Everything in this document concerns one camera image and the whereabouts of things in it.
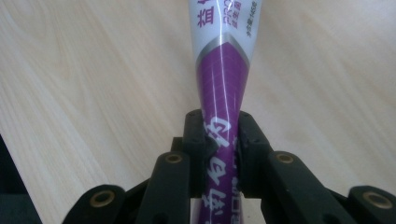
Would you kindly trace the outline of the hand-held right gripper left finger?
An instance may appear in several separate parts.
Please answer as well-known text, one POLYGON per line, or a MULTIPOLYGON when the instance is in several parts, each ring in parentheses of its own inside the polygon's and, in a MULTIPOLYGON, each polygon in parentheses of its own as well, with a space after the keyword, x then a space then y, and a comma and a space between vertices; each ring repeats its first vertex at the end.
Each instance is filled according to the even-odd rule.
POLYGON ((173 139, 171 150, 183 152, 190 158, 192 198, 200 198, 205 192, 206 167, 218 148, 217 143, 206 133, 202 110, 189 112, 185 117, 183 136, 173 139))

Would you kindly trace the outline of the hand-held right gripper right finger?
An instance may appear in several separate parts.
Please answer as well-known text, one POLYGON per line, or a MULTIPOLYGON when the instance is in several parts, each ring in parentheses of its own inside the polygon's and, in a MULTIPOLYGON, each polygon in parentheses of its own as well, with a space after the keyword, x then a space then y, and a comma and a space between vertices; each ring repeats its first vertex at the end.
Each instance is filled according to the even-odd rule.
POLYGON ((239 188, 246 198, 262 198, 268 190, 265 173, 272 147, 256 120, 241 111, 238 119, 239 188))

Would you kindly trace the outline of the white and purple toothpaste tube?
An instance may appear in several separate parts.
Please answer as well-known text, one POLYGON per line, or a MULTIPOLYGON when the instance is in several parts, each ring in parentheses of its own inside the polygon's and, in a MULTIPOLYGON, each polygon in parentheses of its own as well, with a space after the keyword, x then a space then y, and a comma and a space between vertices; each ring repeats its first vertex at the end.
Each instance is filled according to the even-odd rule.
POLYGON ((242 224, 236 188, 238 118, 260 23, 262 0, 189 0, 192 52, 203 127, 217 150, 197 224, 242 224))

